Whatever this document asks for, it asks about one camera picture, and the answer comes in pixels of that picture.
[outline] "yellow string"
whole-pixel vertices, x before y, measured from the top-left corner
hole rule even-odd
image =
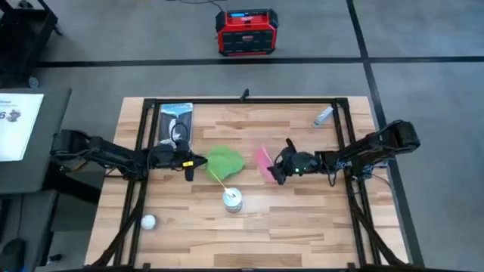
[[[208,168],[210,173],[212,173],[212,175],[215,177],[215,179],[220,183],[220,185],[222,185],[222,187],[224,187],[224,190],[227,190],[227,187],[219,180],[219,177],[217,177],[217,175],[215,175],[215,173],[212,171],[212,169]]]

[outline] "tin can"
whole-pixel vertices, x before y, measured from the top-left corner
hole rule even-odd
[[[222,198],[227,211],[238,212],[242,209],[242,193],[237,188],[228,188]]]
[[[323,122],[325,121],[325,119],[333,112],[333,107],[332,106],[329,106],[328,108],[326,108],[326,110],[323,110],[315,119],[315,121],[312,123],[312,126],[314,126],[315,128],[318,128],[320,127],[321,125],[323,125]]]

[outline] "silver cylinder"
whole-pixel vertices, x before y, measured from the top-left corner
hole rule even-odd
[[[228,188],[222,198],[227,211],[238,212],[242,209],[242,193],[237,188]]]

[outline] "red portable battery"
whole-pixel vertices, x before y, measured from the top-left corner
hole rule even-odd
[[[271,8],[220,11],[216,16],[219,52],[224,56],[270,54],[278,27],[278,15]]]

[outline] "black floor line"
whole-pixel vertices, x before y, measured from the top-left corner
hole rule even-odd
[[[361,58],[365,60],[363,68],[365,69],[365,75],[368,82],[368,88],[370,89],[371,101],[374,105],[374,111],[377,116],[378,126],[380,128],[386,125],[386,118],[383,111],[383,105],[380,99],[380,93],[378,92],[377,83],[371,69],[371,62],[368,57],[368,50],[365,44],[365,38],[363,31],[361,30],[360,23],[358,21],[358,15],[356,14],[355,5],[353,0],[346,0],[348,5],[349,16],[353,24],[353,28],[356,34],[356,40],[360,50]],[[424,259],[420,251],[420,245],[418,243],[417,233],[415,231],[414,222],[411,218],[410,209],[408,207],[407,196],[402,183],[402,177],[400,176],[399,167],[396,161],[389,163],[390,175],[392,177],[393,193],[396,196],[397,209],[402,219],[402,225],[404,230],[404,240],[408,251],[410,252],[410,259],[414,265],[424,267]]]
[[[329,63],[480,63],[484,56],[468,57],[254,57],[187,60],[99,60],[42,61],[38,68],[130,67],[130,66],[199,66],[242,64],[329,64]]]

